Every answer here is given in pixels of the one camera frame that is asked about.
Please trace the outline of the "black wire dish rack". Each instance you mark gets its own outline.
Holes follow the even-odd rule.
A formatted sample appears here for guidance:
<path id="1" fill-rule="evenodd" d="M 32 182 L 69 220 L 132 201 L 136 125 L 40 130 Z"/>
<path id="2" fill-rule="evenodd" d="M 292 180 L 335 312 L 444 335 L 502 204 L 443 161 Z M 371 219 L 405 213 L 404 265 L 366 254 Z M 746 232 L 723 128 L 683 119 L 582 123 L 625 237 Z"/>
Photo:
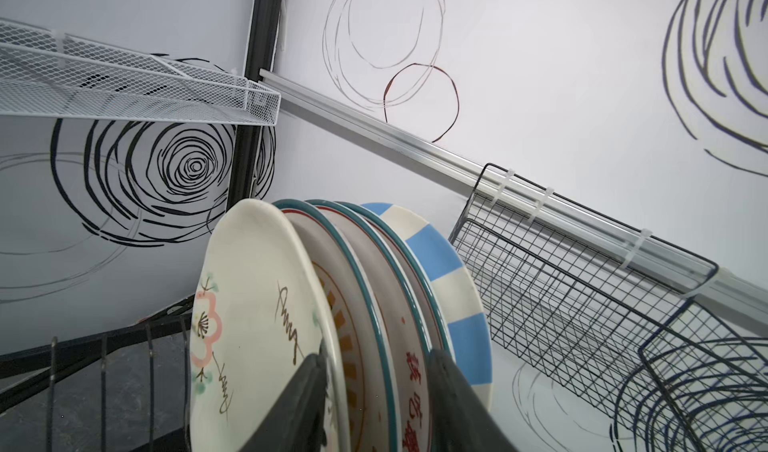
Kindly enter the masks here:
<path id="1" fill-rule="evenodd" d="M 192 302 L 2 355 L 2 450 L 190 450 Z"/>

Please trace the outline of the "sunburst plate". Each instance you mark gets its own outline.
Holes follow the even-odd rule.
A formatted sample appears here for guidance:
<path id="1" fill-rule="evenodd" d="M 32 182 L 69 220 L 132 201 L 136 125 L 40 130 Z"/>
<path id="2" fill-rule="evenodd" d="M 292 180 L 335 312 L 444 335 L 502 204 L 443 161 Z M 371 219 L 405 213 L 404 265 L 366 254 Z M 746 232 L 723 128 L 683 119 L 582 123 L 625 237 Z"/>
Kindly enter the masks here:
<path id="1" fill-rule="evenodd" d="M 352 451 L 399 451 L 399 406 L 389 341 L 363 265 L 339 214 L 296 199 L 275 202 L 310 258 L 341 353 L 344 423 Z"/>
<path id="2" fill-rule="evenodd" d="M 345 236 L 360 261 L 389 339 L 399 394 L 401 449 L 430 451 L 430 411 L 426 355 L 431 342 L 406 274 L 383 232 L 351 205 L 310 202 Z"/>

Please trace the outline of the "red characters plate green rim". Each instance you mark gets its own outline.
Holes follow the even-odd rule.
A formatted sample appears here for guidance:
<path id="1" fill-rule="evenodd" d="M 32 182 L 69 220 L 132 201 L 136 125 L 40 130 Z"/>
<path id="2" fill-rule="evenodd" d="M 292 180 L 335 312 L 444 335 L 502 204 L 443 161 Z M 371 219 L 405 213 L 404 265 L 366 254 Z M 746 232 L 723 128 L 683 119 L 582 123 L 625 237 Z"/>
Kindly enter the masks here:
<path id="1" fill-rule="evenodd" d="M 432 347 L 445 350 L 454 358 L 455 354 L 450 333 L 443 314 L 439 310 L 439 304 L 433 291 L 432 283 L 415 252 L 407 243 L 406 235 L 400 231 L 399 226 L 394 222 L 387 221 L 384 217 L 384 214 L 392 210 L 394 205 L 383 202 L 354 204 L 344 201 L 340 201 L 340 204 L 362 216 L 388 243 L 393 256 L 398 260 L 398 263 L 405 272 L 406 278 L 411 284 L 416 302 L 421 309 Z"/>

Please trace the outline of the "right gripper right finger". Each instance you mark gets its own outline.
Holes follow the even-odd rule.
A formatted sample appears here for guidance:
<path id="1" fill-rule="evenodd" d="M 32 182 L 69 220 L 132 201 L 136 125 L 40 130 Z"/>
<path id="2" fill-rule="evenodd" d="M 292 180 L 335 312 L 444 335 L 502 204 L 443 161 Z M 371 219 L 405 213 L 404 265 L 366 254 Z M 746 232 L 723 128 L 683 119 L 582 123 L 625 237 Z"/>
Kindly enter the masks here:
<path id="1" fill-rule="evenodd" d="M 427 358 L 433 451 L 517 451 L 445 350 Z"/>

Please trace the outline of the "blue striped plate front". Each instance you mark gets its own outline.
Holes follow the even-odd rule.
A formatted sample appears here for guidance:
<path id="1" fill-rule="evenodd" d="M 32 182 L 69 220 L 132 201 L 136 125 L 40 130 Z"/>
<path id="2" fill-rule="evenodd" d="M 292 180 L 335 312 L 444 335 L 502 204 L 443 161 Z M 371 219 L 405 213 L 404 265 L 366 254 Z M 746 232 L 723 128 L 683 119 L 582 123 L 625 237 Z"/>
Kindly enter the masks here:
<path id="1" fill-rule="evenodd" d="M 454 348 L 454 360 L 486 409 L 492 406 L 491 340 L 471 274 L 453 246 L 422 217 L 394 205 L 384 214 L 406 235 L 437 297 Z"/>

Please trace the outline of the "cream floral plate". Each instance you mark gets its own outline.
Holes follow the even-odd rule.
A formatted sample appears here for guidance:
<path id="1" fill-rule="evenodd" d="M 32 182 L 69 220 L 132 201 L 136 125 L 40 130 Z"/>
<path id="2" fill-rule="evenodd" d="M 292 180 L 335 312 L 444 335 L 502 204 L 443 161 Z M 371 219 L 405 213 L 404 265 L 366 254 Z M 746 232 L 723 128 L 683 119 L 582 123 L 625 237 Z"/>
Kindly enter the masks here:
<path id="1" fill-rule="evenodd" d="M 287 216 L 242 200 L 212 233 L 194 297 L 192 450 L 239 450 L 312 354 L 327 359 L 324 448 L 348 451 L 342 354 L 326 295 Z"/>

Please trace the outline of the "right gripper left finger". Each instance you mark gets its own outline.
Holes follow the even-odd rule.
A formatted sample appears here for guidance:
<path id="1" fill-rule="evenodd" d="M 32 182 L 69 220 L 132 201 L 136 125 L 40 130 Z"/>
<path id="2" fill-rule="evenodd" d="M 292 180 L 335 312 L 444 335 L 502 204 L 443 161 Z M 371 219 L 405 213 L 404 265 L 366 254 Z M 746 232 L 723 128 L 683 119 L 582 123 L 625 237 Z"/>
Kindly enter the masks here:
<path id="1" fill-rule="evenodd" d="M 327 445 L 327 386 L 325 354 L 309 354 L 240 450 L 320 451 Z"/>

